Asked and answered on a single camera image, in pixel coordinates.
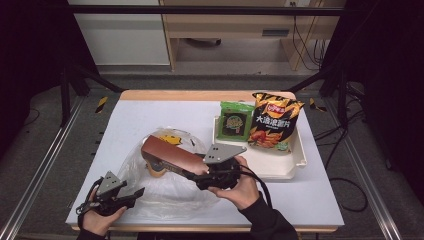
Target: black sleeve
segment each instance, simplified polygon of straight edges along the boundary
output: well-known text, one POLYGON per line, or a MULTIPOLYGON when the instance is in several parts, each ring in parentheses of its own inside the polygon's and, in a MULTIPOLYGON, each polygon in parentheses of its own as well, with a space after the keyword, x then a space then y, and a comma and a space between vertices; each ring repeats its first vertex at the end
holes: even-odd
POLYGON ((81 229, 80 234, 78 235, 78 238, 77 238, 77 240, 104 240, 104 239, 105 237, 94 234, 83 228, 81 229))
POLYGON ((256 240, 297 240, 294 227, 283 215, 265 203, 262 196, 248 208, 239 210, 252 223, 250 233, 256 240))

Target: clear plastic bag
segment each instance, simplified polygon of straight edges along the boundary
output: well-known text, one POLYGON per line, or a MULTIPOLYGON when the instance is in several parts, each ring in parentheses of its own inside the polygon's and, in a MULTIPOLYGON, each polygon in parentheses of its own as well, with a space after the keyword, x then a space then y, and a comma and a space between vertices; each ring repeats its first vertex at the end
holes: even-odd
MULTIPOLYGON (((165 138, 171 143, 175 141, 179 143, 178 147, 191 153, 206 153, 203 143, 188 132, 160 128, 150 135, 165 138)), ((127 214, 154 220, 191 218, 219 201, 213 193, 199 190, 193 181, 173 172, 167 171, 159 178, 152 177, 140 151, 146 138, 131 150, 117 174, 119 179, 127 181, 119 196, 133 194, 145 187, 144 195, 137 199, 136 207, 127 214)))

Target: white tray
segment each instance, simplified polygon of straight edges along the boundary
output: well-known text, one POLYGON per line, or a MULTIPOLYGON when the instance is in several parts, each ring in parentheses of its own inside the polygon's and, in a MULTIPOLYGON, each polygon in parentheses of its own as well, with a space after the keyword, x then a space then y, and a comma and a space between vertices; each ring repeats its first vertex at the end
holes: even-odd
POLYGON ((277 180, 291 179, 297 168, 303 168, 307 164, 303 151, 302 141, 299 137, 297 126, 295 127, 289 141, 291 153, 275 151, 261 147, 249 146, 247 142, 223 141, 216 139, 219 117, 214 119, 213 143, 224 143, 244 146, 247 151, 240 154, 247 160, 249 168, 262 180, 275 182, 277 180))

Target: table surface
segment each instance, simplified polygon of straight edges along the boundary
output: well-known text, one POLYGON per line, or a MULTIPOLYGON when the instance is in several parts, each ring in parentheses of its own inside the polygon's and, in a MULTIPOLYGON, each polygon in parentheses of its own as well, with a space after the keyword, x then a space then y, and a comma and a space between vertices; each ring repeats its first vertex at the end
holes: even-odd
MULTIPOLYGON (((84 202, 91 185, 109 170, 118 173, 128 153, 142 138, 159 127, 172 127, 186 130, 198 137, 205 146, 210 146, 213 118, 220 113, 220 101, 253 102, 253 92, 123 92, 66 223, 78 229, 75 208, 84 202)), ((275 94, 294 98, 292 93, 275 94)), ((344 222, 303 109, 299 114, 297 129, 308 164, 297 169, 292 179, 266 183, 273 207, 298 232, 333 232, 343 226, 344 222)), ((201 214, 188 219, 164 221, 126 213, 111 229, 134 232, 246 232, 250 230, 250 226, 231 202, 221 199, 212 207, 204 209, 201 214)))

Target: snack bag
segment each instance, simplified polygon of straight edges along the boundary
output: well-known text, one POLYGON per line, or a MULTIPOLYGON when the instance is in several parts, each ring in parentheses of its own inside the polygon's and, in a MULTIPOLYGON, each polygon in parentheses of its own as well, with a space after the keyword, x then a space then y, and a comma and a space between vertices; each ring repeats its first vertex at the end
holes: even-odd
POLYGON ((252 105, 239 102, 221 102, 218 139, 230 141, 247 141, 252 123, 252 105))
POLYGON ((290 152, 289 140, 304 103, 268 93, 254 93, 256 98, 248 143, 290 152))

